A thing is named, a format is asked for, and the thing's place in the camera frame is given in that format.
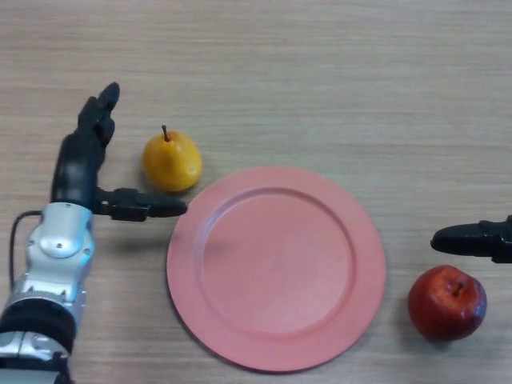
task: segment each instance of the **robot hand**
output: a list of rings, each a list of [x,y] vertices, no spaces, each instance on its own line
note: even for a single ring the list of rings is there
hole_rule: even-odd
[[[186,204],[168,196],[98,187],[98,172],[114,135],[110,117],[119,99],[110,84],[90,97],[76,130],[64,138],[55,167],[50,203],[42,211],[20,215],[10,244],[11,292],[0,315],[0,383],[68,384],[68,358],[86,302],[86,278],[94,257],[93,216],[143,222],[186,212]],[[21,220],[41,215],[26,242],[27,271],[14,280],[14,234]]]

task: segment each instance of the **yellow pear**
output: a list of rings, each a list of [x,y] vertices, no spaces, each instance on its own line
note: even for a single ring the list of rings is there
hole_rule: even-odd
[[[167,131],[151,138],[142,153],[142,169],[160,190],[179,192],[201,176],[202,158],[195,142],[183,132]]]

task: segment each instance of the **wood grain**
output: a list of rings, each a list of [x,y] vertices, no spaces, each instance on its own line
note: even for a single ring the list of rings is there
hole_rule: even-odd
[[[162,123],[204,154],[187,201],[244,167],[305,167],[368,209],[388,282],[372,327],[343,356],[291,376],[249,373],[202,350],[170,308],[175,220],[99,218],[77,383],[512,382],[512,266],[429,245],[440,227],[512,212],[511,63],[507,0],[0,2],[2,264],[14,216],[46,204],[82,104],[117,81],[103,187],[144,187],[138,157]],[[404,299],[446,262],[478,277],[490,304],[479,332],[437,350],[412,329]]]

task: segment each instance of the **pear stem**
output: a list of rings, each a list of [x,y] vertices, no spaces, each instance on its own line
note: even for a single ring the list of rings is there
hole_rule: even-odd
[[[165,124],[162,126],[162,130],[164,140],[166,140],[166,142],[170,142],[169,135],[167,134],[167,126]]]

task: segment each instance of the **black cable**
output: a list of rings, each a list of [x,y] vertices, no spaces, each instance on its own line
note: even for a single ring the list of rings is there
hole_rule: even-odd
[[[14,243],[16,239],[16,230],[18,229],[18,224],[24,218],[29,216],[41,216],[42,212],[40,210],[28,210],[27,212],[23,212],[13,222],[13,226],[10,230],[10,242],[9,242],[9,284],[10,290],[14,288]]]

